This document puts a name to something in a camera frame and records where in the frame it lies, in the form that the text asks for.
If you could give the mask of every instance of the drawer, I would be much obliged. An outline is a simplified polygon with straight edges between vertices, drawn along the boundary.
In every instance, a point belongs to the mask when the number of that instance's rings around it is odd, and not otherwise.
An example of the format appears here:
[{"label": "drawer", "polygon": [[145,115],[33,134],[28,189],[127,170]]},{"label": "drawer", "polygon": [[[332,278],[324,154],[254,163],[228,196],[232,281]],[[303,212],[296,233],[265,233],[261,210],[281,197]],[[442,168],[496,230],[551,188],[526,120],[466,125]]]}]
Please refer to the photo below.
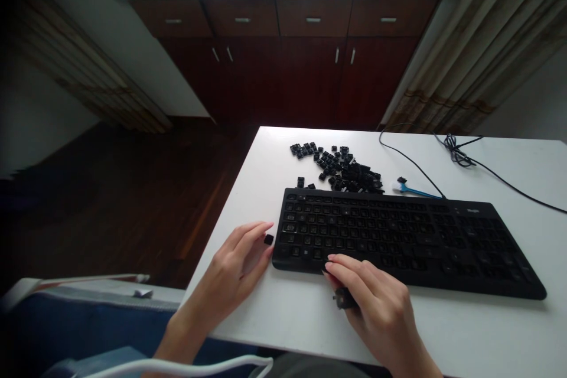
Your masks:
[{"label": "drawer", "polygon": [[420,37],[439,0],[353,0],[352,37]]},{"label": "drawer", "polygon": [[213,36],[199,0],[133,0],[131,4],[154,37]]},{"label": "drawer", "polygon": [[284,37],[346,37],[353,0],[276,0]]},{"label": "drawer", "polygon": [[205,10],[219,37],[277,37],[274,0],[205,0]]}]

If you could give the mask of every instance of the table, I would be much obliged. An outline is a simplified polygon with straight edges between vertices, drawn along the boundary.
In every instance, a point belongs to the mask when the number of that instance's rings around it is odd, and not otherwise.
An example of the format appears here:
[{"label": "table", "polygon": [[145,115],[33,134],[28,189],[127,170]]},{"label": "table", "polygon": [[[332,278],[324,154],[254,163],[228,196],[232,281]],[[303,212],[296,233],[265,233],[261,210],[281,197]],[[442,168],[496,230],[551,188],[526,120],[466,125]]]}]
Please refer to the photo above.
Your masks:
[{"label": "table", "polygon": [[[289,147],[315,142],[349,146],[357,161],[382,175],[386,194],[399,176],[434,194],[419,170],[381,146],[375,132],[260,127],[185,293],[238,225],[254,220],[277,226],[284,189],[318,180],[311,156],[298,160]],[[459,377],[564,376],[567,370],[567,215],[540,206],[480,167],[462,168],[431,135],[385,133],[428,173],[449,199],[491,202],[547,289],[544,301],[410,287],[418,330],[446,375]],[[457,138],[463,143],[472,138]],[[484,138],[463,150],[536,199],[567,209],[567,146],[559,141]],[[378,364],[349,326],[323,276],[269,266],[253,294],[212,337],[281,350]]]}]

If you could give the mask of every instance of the white cable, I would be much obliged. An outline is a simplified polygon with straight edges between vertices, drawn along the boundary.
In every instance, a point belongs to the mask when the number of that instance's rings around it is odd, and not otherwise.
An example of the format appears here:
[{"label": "white cable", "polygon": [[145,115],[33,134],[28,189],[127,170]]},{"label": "white cable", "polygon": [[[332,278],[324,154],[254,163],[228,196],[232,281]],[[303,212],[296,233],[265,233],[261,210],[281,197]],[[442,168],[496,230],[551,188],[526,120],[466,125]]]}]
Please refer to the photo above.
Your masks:
[{"label": "white cable", "polygon": [[206,366],[187,365],[184,363],[176,363],[159,359],[143,359],[111,367],[104,371],[88,375],[88,377],[86,378],[114,378],[127,373],[140,372],[159,372],[175,376],[203,377],[224,372],[228,369],[243,366],[245,364],[265,366],[262,372],[258,374],[258,378],[264,378],[268,374],[268,372],[272,370],[273,358],[258,357],[247,354],[246,356],[240,356],[236,357],[235,359],[230,359],[221,363]]}]

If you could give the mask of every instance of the right hand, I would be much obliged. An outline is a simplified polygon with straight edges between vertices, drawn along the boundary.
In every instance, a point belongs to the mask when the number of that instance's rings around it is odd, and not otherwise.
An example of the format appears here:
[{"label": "right hand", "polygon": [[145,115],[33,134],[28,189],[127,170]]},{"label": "right hand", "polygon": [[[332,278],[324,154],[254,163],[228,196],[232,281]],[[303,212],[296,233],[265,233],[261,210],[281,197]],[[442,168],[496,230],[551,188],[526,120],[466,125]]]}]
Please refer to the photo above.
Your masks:
[{"label": "right hand", "polygon": [[328,258],[324,275],[333,290],[346,286],[359,305],[345,310],[348,321],[392,376],[442,377],[418,334],[408,287],[366,260]]}]

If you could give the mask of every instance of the left hand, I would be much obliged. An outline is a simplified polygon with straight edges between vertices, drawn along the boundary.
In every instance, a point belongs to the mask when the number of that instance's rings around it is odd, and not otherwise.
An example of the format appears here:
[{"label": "left hand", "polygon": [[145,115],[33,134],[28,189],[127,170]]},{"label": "left hand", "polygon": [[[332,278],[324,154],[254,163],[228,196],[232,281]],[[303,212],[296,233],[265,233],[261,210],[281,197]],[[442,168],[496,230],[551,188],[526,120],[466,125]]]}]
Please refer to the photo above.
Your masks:
[{"label": "left hand", "polygon": [[213,256],[207,271],[180,309],[212,331],[254,290],[268,267],[273,246],[266,246],[253,269],[244,274],[247,255],[255,242],[263,238],[273,223],[255,221],[232,231]]}]

